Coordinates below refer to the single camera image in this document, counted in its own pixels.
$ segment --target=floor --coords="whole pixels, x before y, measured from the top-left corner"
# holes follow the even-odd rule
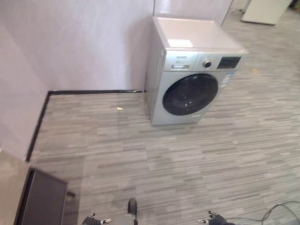
[[[299,15],[276,26],[240,17],[223,28],[250,56],[199,123],[152,127],[142,93],[50,98],[31,161],[76,192],[65,225],[124,213],[131,197],[140,225],[196,225],[207,210],[261,218],[300,199]],[[278,208],[265,224],[296,222]]]

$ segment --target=wheel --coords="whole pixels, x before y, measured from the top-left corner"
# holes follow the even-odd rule
[[[132,214],[135,216],[136,218],[136,215],[137,215],[137,203],[136,203],[136,200],[134,198],[131,198],[128,202],[128,210],[127,212],[129,214]]]

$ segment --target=silver washing machine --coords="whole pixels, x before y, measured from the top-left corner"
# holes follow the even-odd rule
[[[248,53],[213,21],[152,21],[147,115],[152,125],[197,122]]]

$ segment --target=control panel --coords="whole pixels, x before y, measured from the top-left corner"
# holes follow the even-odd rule
[[[164,71],[235,69],[242,55],[167,51]]]

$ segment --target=sticker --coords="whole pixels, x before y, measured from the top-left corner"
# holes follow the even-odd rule
[[[227,73],[222,82],[219,84],[219,88],[225,87],[233,76],[233,72]]]
[[[188,39],[168,39],[170,47],[175,48],[192,48],[193,44]]]

